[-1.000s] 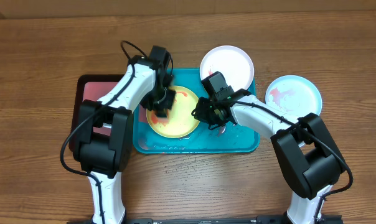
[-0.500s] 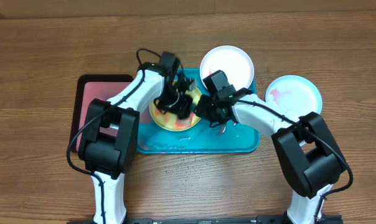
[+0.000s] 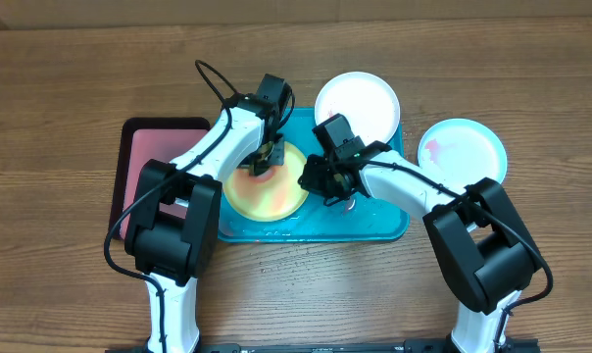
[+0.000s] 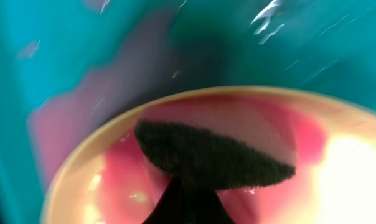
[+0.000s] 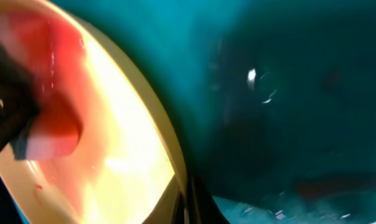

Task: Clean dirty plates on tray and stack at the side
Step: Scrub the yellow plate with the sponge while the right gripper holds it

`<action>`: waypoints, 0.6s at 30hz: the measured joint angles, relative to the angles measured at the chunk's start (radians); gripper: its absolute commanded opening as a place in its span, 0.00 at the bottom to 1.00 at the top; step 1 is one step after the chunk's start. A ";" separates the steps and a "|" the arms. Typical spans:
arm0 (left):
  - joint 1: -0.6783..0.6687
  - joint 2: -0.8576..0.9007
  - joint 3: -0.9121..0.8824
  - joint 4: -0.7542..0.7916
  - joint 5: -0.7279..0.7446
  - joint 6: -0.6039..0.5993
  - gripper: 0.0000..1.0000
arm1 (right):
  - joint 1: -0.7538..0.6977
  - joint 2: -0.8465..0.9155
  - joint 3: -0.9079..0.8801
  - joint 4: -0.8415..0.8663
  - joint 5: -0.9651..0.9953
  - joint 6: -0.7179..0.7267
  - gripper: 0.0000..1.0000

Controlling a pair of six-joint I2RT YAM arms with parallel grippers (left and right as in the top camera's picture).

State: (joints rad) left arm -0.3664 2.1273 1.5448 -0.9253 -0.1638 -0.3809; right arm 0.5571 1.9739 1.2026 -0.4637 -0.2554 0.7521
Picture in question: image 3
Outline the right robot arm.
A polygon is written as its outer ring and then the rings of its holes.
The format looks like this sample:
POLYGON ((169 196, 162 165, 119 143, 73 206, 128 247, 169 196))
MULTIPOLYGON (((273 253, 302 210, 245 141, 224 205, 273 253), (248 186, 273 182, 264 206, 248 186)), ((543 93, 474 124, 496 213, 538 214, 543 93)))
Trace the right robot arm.
POLYGON ((425 226, 440 271, 460 302, 444 339, 406 340, 405 352, 537 352, 536 340, 505 335, 514 308, 547 263, 501 184, 484 178, 458 191, 388 144, 364 144, 335 115, 313 133, 321 155, 307 159, 300 186, 327 206, 355 193, 393 204, 425 226))

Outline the light blue plate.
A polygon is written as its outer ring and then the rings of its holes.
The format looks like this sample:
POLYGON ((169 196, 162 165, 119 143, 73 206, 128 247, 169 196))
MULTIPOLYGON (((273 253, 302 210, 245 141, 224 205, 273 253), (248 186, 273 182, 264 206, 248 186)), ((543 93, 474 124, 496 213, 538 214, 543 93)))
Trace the light blue plate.
POLYGON ((508 171, 506 148, 487 126, 469 119, 448 119, 430 127, 417 151, 419 166, 461 186, 485 177, 502 183, 508 171))

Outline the white plate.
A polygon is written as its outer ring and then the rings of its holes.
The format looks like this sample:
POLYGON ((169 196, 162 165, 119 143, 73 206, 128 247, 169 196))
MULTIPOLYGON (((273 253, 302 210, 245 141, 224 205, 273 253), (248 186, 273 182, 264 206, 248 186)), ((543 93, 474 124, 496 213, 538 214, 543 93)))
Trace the white plate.
POLYGON ((393 88, 382 78, 365 72, 332 78, 321 89, 314 108, 316 125, 341 114, 365 144, 389 142, 400 125, 401 112, 393 88))

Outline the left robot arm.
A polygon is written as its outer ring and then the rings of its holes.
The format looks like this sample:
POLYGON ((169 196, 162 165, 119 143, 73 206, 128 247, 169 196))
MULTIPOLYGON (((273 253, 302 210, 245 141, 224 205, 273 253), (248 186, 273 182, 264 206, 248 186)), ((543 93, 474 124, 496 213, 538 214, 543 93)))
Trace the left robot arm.
POLYGON ((172 161, 149 160, 140 170, 124 250, 134 277, 150 293, 147 352, 193 352, 197 279, 218 239, 222 185, 238 169, 257 177, 283 163, 283 114, 293 97, 288 83, 265 75, 254 93, 221 100, 214 127, 172 161))

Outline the yellow-green plate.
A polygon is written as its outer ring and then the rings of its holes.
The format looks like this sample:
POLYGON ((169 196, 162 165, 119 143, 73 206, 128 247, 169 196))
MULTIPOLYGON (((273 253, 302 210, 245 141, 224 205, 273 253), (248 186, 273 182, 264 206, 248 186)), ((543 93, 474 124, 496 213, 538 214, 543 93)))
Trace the yellow-green plate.
POLYGON ((284 160, 260 176, 235 170, 223 186, 230 206, 241 216, 256 222, 273 222, 297 211, 309 192, 299 184, 306 164, 305 155, 293 144, 284 144, 284 160))

